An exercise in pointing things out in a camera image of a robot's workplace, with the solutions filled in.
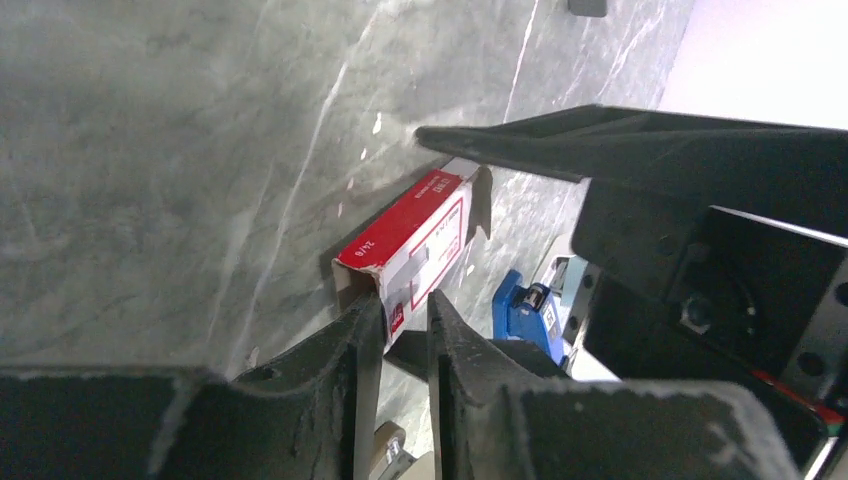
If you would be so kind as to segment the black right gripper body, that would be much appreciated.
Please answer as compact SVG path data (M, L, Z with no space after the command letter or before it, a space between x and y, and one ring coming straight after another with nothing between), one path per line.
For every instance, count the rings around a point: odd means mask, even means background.
M810 479L845 476L847 249L714 206L603 182L571 245L574 344L621 379L733 382Z

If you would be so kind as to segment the light blue small box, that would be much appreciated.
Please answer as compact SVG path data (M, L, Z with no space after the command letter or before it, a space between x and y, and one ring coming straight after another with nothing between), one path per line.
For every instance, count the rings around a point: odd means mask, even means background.
M553 293L553 303L558 314L560 330L563 332L561 343L565 358L560 366L573 379L578 381L619 381L606 366L591 353L574 349L579 329L579 320L571 315L579 288L586 273L588 263L575 256L571 249L569 234L556 236L544 250L542 260L532 275L532 283L547 285Z

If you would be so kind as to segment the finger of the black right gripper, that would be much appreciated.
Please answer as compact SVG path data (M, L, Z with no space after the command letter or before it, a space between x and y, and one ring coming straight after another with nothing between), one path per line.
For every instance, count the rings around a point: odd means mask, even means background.
M843 130L585 105L491 127L422 126L427 149L592 178L811 229L847 225Z

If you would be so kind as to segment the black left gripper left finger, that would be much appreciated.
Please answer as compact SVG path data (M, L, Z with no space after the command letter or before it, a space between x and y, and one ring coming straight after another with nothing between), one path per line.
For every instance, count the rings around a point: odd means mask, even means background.
M194 366L5 366L5 479L365 479L383 310L354 301L235 380Z

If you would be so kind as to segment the red white staple box sleeve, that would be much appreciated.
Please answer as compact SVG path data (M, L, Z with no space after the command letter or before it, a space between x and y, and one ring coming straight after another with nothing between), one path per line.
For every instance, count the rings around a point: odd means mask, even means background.
M375 293L385 351L424 308L478 230L491 235L493 175L454 158L428 172L332 260L339 307Z

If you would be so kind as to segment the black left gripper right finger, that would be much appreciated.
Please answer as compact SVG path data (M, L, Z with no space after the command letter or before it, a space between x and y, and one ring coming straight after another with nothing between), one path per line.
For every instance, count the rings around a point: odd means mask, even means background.
M726 382L543 378L427 301L440 479L796 479L764 406Z

